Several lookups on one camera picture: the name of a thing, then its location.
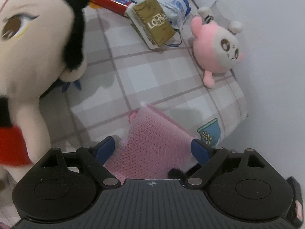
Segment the pink knitted cloth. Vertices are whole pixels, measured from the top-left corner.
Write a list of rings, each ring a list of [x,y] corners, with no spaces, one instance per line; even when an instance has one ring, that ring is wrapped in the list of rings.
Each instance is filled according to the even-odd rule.
[[[171,169],[187,172],[197,164],[190,135],[148,103],[133,114],[127,134],[104,167],[117,179],[167,179]]]

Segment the red toothpaste box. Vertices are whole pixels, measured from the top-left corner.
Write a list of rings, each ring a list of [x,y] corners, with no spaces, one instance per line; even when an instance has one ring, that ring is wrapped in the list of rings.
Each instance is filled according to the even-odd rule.
[[[89,0],[89,2],[124,17],[127,16],[127,9],[135,5],[131,0]]]

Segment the checkered bed sheet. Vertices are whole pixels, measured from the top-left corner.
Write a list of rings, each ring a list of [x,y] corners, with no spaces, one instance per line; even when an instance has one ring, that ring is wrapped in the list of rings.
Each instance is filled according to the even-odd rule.
[[[84,58],[81,90],[54,88],[40,101],[51,144],[66,151],[89,146],[106,136],[125,136],[128,119],[142,102],[152,104],[184,129],[218,120],[220,137],[228,136],[247,115],[246,100],[233,75],[215,78],[208,90],[195,63],[187,23],[172,42],[150,50],[130,21],[108,9],[84,9]]]

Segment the pink round plush toy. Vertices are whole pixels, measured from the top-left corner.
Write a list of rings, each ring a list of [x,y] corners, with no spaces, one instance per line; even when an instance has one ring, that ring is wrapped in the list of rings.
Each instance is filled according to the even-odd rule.
[[[235,37],[242,32],[242,25],[233,21],[226,29],[214,20],[210,8],[201,7],[197,12],[198,15],[190,24],[194,36],[193,53],[198,65],[204,70],[204,85],[213,88],[214,73],[226,73],[242,61],[243,54]]]

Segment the large boy plush doll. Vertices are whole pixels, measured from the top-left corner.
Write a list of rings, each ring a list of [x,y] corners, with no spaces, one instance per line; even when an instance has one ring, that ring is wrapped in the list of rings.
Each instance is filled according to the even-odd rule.
[[[89,0],[1,0],[1,179],[19,182],[50,149],[40,99],[85,72]]]

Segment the clear plastic cup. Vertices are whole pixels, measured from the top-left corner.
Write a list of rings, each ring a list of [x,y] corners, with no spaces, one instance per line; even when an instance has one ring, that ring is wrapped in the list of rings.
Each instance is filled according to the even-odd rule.
[[[222,0],[217,0],[212,4],[211,12],[218,25],[224,28],[228,28],[234,19],[231,7]]]

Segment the gold snack packet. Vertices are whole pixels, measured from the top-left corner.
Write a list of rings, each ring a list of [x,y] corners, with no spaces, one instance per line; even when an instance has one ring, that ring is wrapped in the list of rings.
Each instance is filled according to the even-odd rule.
[[[174,28],[157,0],[131,4],[126,15],[151,50],[160,48],[175,35]]]

